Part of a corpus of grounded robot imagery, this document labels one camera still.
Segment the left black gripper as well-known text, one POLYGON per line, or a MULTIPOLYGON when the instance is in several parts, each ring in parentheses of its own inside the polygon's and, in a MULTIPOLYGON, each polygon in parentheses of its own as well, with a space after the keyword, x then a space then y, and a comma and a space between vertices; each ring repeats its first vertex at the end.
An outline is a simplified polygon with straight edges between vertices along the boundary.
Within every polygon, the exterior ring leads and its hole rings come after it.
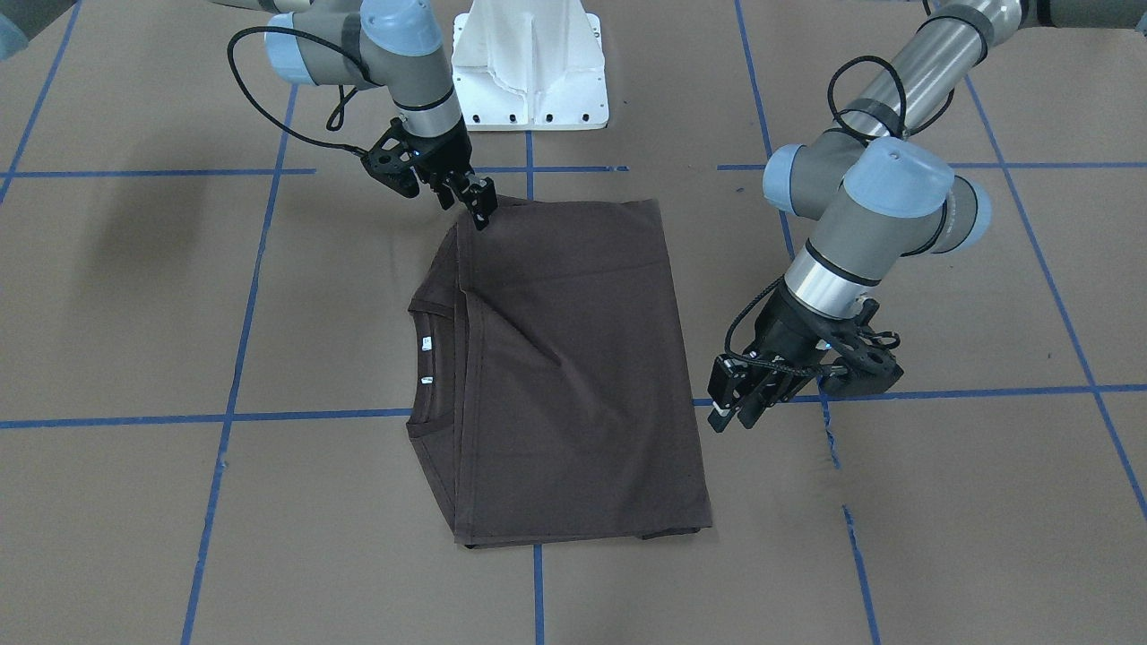
POLYGON ((748 350, 762 362, 782 363, 797 373, 760 367, 720 353, 713 358, 708 393, 712 412, 708 422, 720 434, 738 420, 746 429, 758 422, 766 409, 790 401, 804 384, 827 380, 826 391, 843 393, 848 368, 842 362, 822 367, 820 359, 836 331, 845 331, 846 320, 819 314, 791 295, 783 282, 772 289, 766 305, 754 322, 755 339, 748 350))

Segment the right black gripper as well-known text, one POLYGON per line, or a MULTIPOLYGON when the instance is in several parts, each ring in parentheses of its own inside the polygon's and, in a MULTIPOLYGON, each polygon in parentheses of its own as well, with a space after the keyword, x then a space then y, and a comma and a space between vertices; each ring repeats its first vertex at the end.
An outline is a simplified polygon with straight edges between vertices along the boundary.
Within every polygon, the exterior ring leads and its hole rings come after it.
POLYGON ((471 165, 473 146, 465 122, 436 135, 414 132, 411 122, 404 124, 415 150, 414 168, 418 179, 434 188, 443 210, 466 202, 475 230, 484 231, 498 209, 496 182, 479 178, 471 165))

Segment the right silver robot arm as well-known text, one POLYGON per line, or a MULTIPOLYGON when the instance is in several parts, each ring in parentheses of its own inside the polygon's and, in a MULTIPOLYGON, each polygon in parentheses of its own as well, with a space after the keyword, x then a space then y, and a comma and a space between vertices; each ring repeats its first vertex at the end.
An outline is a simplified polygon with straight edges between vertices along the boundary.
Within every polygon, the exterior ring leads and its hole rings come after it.
POLYGON ((341 127, 349 100, 385 87, 397 115, 369 150, 345 143, 365 171, 407 199, 434 191, 442 208, 462 204, 476 230, 498 209, 496 184, 471 166, 473 146, 444 49, 427 1, 241 1, 270 14, 270 24, 232 36, 227 47, 262 34, 270 65, 295 85, 341 92, 327 127, 341 127))

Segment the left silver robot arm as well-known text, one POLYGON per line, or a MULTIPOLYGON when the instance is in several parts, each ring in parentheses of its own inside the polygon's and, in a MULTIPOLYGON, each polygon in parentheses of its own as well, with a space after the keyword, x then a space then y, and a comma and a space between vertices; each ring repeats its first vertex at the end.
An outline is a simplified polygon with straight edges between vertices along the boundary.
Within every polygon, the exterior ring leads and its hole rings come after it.
POLYGON ((708 415, 716 432, 752 427, 809 383, 836 399, 889 391, 904 372, 900 336, 874 331, 873 290, 894 263, 975 244, 990 228, 986 191, 914 142, 959 81, 1028 28, 1144 31, 1144 1, 938 1, 892 60, 846 104, 826 98, 832 126, 787 143, 763 169, 763 196, 816 222, 785 274, 750 303, 754 337, 713 359, 708 415))

